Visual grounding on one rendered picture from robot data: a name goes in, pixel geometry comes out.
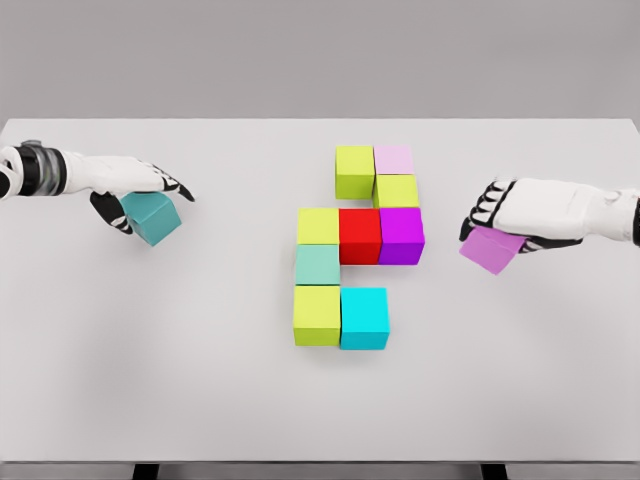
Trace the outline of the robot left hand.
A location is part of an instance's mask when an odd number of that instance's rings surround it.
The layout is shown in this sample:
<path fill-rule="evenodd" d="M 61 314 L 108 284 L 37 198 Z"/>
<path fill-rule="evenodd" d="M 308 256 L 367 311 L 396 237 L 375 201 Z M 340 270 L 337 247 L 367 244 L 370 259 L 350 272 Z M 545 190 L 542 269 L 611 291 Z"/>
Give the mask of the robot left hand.
<path fill-rule="evenodd" d="M 120 194 L 175 192 L 195 201 L 185 185 L 153 163 L 130 156 L 89 156 L 85 161 L 90 167 L 91 205 L 109 226 L 126 235 L 131 235 L 133 228 Z"/>

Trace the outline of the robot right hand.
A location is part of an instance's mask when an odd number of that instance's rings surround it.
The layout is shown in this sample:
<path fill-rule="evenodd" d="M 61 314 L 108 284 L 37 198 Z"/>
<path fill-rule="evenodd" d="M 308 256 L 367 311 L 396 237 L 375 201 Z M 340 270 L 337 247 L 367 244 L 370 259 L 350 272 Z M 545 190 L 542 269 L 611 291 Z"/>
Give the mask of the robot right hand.
<path fill-rule="evenodd" d="M 485 227 L 524 237 L 521 254 L 576 246 L 588 235 L 589 209 L 602 199 L 602 190 L 574 182 L 495 180 L 463 220 L 459 240 Z"/>

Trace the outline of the teal cube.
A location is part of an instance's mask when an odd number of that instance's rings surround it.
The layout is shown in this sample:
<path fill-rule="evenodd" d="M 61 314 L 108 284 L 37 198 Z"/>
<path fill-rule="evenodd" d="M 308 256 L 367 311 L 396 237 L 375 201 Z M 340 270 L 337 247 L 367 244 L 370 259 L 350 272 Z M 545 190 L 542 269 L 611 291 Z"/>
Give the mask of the teal cube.
<path fill-rule="evenodd" d="M 151 246 L 182 224 L 173 201 L 161 192 L 132 192 L 121 198 L 121 204 L 134 232 Z"/>

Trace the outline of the orchid purple cube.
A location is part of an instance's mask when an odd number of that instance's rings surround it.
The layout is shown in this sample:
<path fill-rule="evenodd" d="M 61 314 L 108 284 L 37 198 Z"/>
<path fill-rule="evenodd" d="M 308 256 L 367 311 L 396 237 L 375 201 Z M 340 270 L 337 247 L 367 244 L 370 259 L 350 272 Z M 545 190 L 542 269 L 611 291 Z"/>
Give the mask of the orchid purple cube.
<path fill-rule="evenodd" d="M 462 242 L 459 253 L 494 275 L 500 274 L 519 253 L 526 237 L 476 226 Z"/>

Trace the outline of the vivid purple cube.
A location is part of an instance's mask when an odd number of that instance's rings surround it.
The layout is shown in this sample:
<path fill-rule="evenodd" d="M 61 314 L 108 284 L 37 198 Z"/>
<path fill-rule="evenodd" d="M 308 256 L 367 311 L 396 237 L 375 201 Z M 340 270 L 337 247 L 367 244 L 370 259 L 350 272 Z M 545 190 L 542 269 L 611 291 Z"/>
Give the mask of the vivid purple cube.
<path fill-rule="evenodd" d="M 425 235 L 421 209 L 418 207 L 381 208 L 382 245 L 379 265 L 417 265 Z"/>

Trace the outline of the yellow-green cube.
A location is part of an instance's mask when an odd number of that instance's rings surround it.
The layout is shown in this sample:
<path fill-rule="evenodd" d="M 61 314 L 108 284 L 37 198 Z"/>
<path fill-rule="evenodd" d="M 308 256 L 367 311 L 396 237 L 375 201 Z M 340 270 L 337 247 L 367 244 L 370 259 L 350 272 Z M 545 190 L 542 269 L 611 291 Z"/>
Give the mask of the yellow-green cube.
<path fill-rule="evenodd" d="M 339 286 L 294 287 L 293 334 L 296 346 L 339 346 L 341 297 Z"/>
<path fill-rule="evenodd" d="M 339 145 L 335 152 L 335 196 L 339 200 L 370 200 L 375 177 L 371 145 Z"/>
<path fill-rule="evenodd" d="M 413 174 L 380 174 L 373 190 L 375 208 L 419 208 L 416 177 Z"/>
<path fill-rule="evenodd" d="M 299 208 L 297 243 L 301 245 L 338 245 L 338 208 Z"/>

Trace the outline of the pale pink cube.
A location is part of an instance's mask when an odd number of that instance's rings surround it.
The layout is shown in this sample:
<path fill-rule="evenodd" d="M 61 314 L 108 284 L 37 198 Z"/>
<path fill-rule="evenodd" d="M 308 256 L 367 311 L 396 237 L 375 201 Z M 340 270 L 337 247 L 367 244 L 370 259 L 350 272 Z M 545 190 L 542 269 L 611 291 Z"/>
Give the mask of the pale pink cube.
<path fill-rule="evenodd" d="M 409 145 L 374 145 L 374 163 L 378 175 L 412 175 L 414 162 Z"/>

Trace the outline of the red cube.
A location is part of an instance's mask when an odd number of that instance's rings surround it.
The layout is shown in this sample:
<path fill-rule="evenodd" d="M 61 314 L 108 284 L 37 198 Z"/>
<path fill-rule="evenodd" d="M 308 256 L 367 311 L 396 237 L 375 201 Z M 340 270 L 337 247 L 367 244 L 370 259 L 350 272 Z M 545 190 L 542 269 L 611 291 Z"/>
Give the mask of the red cube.
<path fill-rule="evenodd" d="M 339 210 L 339 259 L 342 265 L 376 265 L 382 247 L 379 210 Z"/>

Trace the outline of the cyan cube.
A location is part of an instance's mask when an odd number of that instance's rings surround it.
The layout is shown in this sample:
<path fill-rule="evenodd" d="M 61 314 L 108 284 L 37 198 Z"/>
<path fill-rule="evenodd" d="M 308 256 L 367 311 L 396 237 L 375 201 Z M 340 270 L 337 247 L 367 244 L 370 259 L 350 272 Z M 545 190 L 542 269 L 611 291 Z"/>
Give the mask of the cyan cube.
<path fill-rule="evenodd" d="M 387 289 L 342 287 L 342 350 L 384 350 L 390 336 Z"/>

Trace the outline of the mint green cube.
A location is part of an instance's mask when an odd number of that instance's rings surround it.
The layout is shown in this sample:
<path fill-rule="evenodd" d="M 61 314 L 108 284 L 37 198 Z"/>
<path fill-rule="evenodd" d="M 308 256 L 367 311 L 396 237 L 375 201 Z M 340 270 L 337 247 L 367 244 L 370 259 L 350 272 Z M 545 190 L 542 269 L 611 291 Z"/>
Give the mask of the mint green cube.
<path fill-rule="evenodd" d="M 299 244 L 296 247 L 295 284 L 337 286 L 340 284 L 337 244 Z"/>

